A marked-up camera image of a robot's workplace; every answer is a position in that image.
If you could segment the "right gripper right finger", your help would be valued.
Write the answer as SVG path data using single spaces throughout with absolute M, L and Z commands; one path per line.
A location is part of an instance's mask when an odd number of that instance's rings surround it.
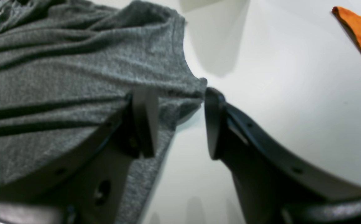
M 361 224 L 361 186 L 291 153 L 214 88 L 204 110 L 209 155 L 230 170 L 247 224 Z

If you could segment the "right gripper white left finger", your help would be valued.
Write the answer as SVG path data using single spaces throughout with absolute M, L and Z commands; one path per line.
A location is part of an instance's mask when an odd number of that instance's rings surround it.
M 140 86 L 72 151 L 0 187 L 3 224 L 113 224 L 132 161 L 156 153 L 159 97 Z

